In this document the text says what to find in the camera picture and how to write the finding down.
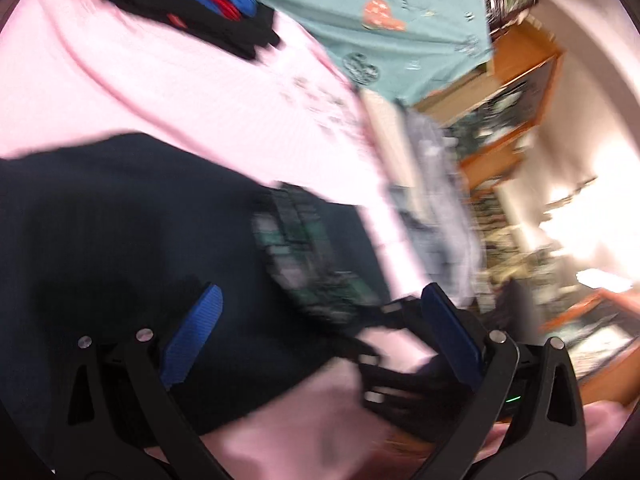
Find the teal heart-print pillow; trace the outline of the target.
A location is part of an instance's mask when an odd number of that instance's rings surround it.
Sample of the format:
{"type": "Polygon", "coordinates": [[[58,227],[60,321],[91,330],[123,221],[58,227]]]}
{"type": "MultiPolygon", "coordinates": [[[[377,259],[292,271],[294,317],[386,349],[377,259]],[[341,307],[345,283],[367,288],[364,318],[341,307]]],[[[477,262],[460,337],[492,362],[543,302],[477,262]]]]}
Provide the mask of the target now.
{"type": "Polygon", "coordinates": [[[316,38],[357,87],[419,103],[492,58],[485,0],[260,0],[316,38]]]}

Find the cream folded cloth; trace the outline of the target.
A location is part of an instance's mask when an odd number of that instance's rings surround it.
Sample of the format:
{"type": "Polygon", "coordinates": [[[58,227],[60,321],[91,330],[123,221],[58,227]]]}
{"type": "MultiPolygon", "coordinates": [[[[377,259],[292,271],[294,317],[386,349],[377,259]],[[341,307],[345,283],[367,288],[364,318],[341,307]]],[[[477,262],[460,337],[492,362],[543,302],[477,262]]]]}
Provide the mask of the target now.
{"type": "Polygon", "coordinates": [[[399,106],[372,90],[361,90],[359,94],[373,143],[390,182],[403,188],[416,188],[419,176],[399,106]]]}

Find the wooden shelf cabinet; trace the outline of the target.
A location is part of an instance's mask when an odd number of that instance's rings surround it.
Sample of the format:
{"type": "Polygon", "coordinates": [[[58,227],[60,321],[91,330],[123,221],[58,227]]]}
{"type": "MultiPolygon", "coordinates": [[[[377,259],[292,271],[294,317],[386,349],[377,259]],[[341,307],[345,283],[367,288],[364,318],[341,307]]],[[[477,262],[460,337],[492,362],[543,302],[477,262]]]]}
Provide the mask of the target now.
{"type": "Polygon", "coordinates": [[[593,62],[538,24],[418,111],[442,128],[494,308],[524,290],[532,333],[570,347],[585,402],[639,397],[639,153],[593,62]]]}

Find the grey clothes pile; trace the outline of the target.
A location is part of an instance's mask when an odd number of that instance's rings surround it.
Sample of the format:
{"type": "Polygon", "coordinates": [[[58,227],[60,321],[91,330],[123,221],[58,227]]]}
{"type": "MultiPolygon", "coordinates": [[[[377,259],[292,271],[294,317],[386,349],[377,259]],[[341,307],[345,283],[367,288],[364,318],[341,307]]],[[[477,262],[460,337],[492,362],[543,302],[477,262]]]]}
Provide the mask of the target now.
{"type": "Polygon", "coordinates": [[[454,150],[431,117],[408,110],[402,120],[409,159],[401,167],[413,171],[416,185],[395,184],[390,196],[427,279],[457,307],[469,307],[480,291],[485,252],[454,150]]]}

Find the dark navy pants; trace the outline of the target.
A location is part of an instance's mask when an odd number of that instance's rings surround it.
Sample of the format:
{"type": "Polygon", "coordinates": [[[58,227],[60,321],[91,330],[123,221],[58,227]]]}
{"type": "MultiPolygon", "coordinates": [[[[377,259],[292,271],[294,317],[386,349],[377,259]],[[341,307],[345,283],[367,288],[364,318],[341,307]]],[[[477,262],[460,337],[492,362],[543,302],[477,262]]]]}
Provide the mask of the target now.
{"type": "Polygon", "coordinates": [[[1,164],[1,399],[49,455],[81,337],[166,342],[206,288],[222,312],[168,394],[208,434],[334,357],[334,329],[270,275],[253,221],[269,188],[143,133],[1,164]]]}

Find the pink floral bed sheet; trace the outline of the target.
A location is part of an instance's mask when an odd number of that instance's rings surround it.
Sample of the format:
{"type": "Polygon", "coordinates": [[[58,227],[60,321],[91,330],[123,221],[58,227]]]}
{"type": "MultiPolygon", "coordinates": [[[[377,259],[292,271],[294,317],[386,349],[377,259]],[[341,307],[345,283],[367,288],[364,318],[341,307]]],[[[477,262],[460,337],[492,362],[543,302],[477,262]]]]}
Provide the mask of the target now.
{"type": "MultiPolygon", "coordinates": [[[[195,434],[229,479],[349,479],[392,431],[361,404],[357,307],[428,284],[363,106],[323,48],[274,11],[278,48],[244,61],[106,0],[1,0],[1,163],[143,133],[269,188],[253,221],[270,275],[334,329],[334,357],[262,408],[195,434]]],[[[164,460],[131,392],[104,388],[113,429],[164,460]]]]}

